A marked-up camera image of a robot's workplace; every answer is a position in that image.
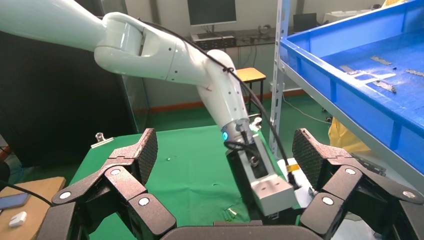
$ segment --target white robotic arm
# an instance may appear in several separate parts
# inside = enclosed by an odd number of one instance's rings
[[[0,31],[94,52],[97,64],[116,74],[196,85],[221,128],[249,119],[237,80],[171,34],[119,12],[100,20],[73,0],[4,0],[0,4]],[[208,54],[235,69],[226,53]]]
[[[240,83],[181,38],[118,12],[100,20],[73,0],[2,0],[0,31],[94,52],[96,63],[116,74],[196,85],[224,141],[246,146],[230,150],[227,158],[241,162],[234,168],[247,179],[241,184],[251,189],[249,198],[265,216],[297,204],[292,186],[276,174],[260,137],[249,128]],[[207,54],[235,69],[225,52]]]

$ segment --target white circular cap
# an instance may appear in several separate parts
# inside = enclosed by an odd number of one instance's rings
[[[403,195],[407,196],[407,197],[408,197],[408,198],[410,198],[410,199],[415,198],[415,194],[413,194],[413,193],[412,193],[412,192],[410,192],[410,191],[403,191],[402,193],[403,193]]]
[[[323,201],[325,204],[327,204],[327,205],[333,205],[333,204],[334,204],[334,201],[333,201],[331,198],[327,197],[327,196],[323,197],[323,198],[322,198],[322,201]]]
[[[354,175],[354,174],[356,174],[356,173],[357,173],[357,172],[355,172],[355,170],[350,169],[350,168],[346,168],[344,171],[345,171],[346,173],[350,174],[350,175]]]
[[[117,174],[119,174],[121,172],[121,170],[119,170],[119,169],[113,169],[111,172],[110,172],[110,174],[112,174],[112,175],[117,175]]]
[[[70,191],[66,191],[66,192],[62,193],[62,194],[59,196],[59,198],[60,198],[60,199],[66,199],[66,198],[68,198],[70,195],[71,195],[71,192],[70,192]]]
[[[138,201],[138,204],[140,204],[141,206],[146,206],[149,203],[149,199],[147,197],[143,197],[142,199],[140,199],[140,201]]]

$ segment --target smartphone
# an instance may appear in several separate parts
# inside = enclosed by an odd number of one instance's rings
[[[30,195],[26,192],[0,197],[0,209],[11,209],[23,206]]]

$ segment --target blue plastic tray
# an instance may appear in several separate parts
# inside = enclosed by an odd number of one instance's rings
[[[424,174],[424,0],[300,32],[281,46],[283,61]]]

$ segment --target black wire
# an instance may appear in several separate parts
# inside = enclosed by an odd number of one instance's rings
[[[245,67],[245,65],[249,62],[249,59],[251,58],[252,53],[253,53],[253,46],[250,46],[250,53],[249,53],[249,55],[247,56],[246,61],[245,61],[245,62],[241,65],[241,67],[242,67],[242,68],[244,68],[244,67]]]
[[[253,58],[253,67],[255,67],[255,63],[256,63],[256,56],[258,54],[258,46],[255,45],[254,46],[254,58]]]
[[[188,44],[188,45],[190,45],[190,46],[192,46],[193,48],[195,48],[195,49],[197,49],[197,50],[199,50],[199,52],[201,52],[202,54],[204,54],[207,58],[209,58],[212,62],[214,62],[214,63],[216,63],[216,64],[218,64],[219,66],[221,66],[222,67],[222,71],[223,72],[227,72],[227,73],[229,73],[230,75],[232,75],[239,83],[240,83],[240,86],[242,87],[242,88],[244,88],[244,89],[246,89],[247,90],[247,92],[249,92],[249,95],[252,97],[252,99],[253,99],[253,103],[257,106],[257,108],[259,109],[259,111],[262,113],[262,115],[264,116],[264,118],[266,119],[266,121],[268,122],[268,124],[269,124],[269,128],[271,129],[271,132],[272,132],[272,134],[274,135],[274,137],[275,137],[275,140],[276,140],[276,143],[277,143],[277,146],[278,146],[278,149],[280,150],[280,152],[281,152],[281,156],[282,156],[282,159],[284,160],[284,163],[285,163],[285,166],[286,166],[286,169],[287,169],[287,176],[288,176],[288,182],[291,184],[291,185],[293,185],[293,188],[296,190],[296,189],[298,189],[300,186],[296,183],[296,180],[295,180],[295,178],[294,178],[294,176],[293,176],[293,173],[289,170],[289,161],[288,161],[288,159],[287,159],[287,155],[286,155],[286,152],[284,151],[284,148],[283,148],[283,144],[281,143],[281,140],[280,140],[280,138],[279,138],[279,135],[278,135],[278,133],[277,133],[277,130],[275,129],[275,127],[274,127],[274,125],[272,124],[272,122],[271,122],[271,118],[270,118],[270,116],[268,115],[268,113],[267,113],[267,111],[265,110],[265,108],[264,108],[264,106],[262,105],[262,103],[259,101],[259,99],[258,99],[258,97],[256,96],[256,94],[253,92],[253,90],[252,89],[250,89],[248,86],[247,86],[247,84],[246,83],[244,83],[238,76],[237,76],[237,74],[235,74],[233,71],[234,71],[234,69],[232,68],[232,67],[227,67],[227,66],[225,66],[223,63],[221,63],[220,61],[218,61],[218,60],[216,60],[214,57],[212,57],[212,56],[210,56],[210,55],[208,55],[205,51],[203,51],[203,49],[202,48],[200,48],[198,45],[196,45],[196,44],[194,44],[194,43],[192,43],[191,41],[189,41],[189,40],[187,40],[187,39],[185,39],[183,36],[180,36],[179,34],[177,34],[177,33],[175,33],[175,32],[173,32],[173,31],[171,31],[171,30],[169,30],[169,29],[167,29],[167,28],[165,28],[165,27],[163,27],[163,26],[161,26],[161,25],[158,25],[158,24],[155,24],[155,23],[151,23],[151,22],[145,22],[145,21],[142,21],[143,23],[145,23],[145,24],[147,24],[147,25],[149,25],[149,26],[151,26],[151,27],[153,27],[153,28],[156,28],[156,29],[158,29],[158,30],[161,30],[161,31],[164,31],[164,32],[167,32],[167,33],[169,33],[169,34],[171,34],[171,35],[173,35],[174,37],[176,37],[176,38],[179,38],[180,40],[183,40],[186,44]]]
[[[26,190],[25,188],[22,188],[22,187],[19,187],[19,186],[15,186],[15,185],[10,184],[10,183],[8,183],[8,182],[5,182],[5,181],[3,181],[3,180],[0,180],[0,184],[1,184],[1,185],[3,185],[3,186],[9,187],[9,188],[16,189],[16,190],[19,190],[19,191],[21,191],[21,192],[24,192],[24,193],[30,194],[30,195],[32,195],[32,196],[34,196],[34,197],[36,197],[36,198],[38,198],[38,199],[40,199],[40,200],[43,200],[43,201],[44,201],[45,203],[47,203],[50,207],[53,207],[53,204],[52,204],[49,200],[45,199],[44,197],[42,197],[42,196],[38,195],[38,194],[37,194],[37,193],[35,193],[35,192],[32,192],[32,191],[30,191],[30,190]]]

